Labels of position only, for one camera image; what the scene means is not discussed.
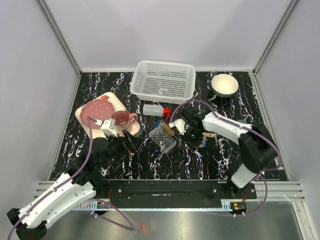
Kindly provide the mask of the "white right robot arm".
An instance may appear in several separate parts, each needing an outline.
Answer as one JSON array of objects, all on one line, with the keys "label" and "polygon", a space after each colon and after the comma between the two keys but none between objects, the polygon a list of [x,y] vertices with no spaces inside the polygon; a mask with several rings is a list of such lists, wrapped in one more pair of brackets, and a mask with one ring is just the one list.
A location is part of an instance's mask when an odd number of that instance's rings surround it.
[{"label": "white right robot arm", "polygon": [[242,164],[231,176],[231,183],[227,185],[230,197],[236,199],[243,195],[245,186],[261,172],[267,172],[267,167],[275,158],[279,159],[279,165],[282,164],[280,150],[264,124],[240,123],[214,111],[207,102],[193,102],[207,108],[199,110],[191,105],[191,100],[177,107],[181,109],[181,118],[176,128],[189,146],[197,149],[204,145],[204,133],[212,132],[229,139],[239,147]]}]

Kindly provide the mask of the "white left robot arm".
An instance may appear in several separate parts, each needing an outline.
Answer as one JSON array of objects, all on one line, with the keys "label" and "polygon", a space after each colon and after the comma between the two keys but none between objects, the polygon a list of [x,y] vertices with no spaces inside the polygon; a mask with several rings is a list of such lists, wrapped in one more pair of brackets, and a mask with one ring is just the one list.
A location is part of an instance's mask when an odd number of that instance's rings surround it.
[{"label": "white left robot arm", "polygon": [[123,131],[123,136],[90,138],[78,158],[54,184],[23,208],[7,212],[12,224],[8,239],[16,233],[21,240],[40,240],[61,217],[90,200],[110,199],[113,190],[101,174],[100,167],[124,154],[136,153],[143,139]]}]

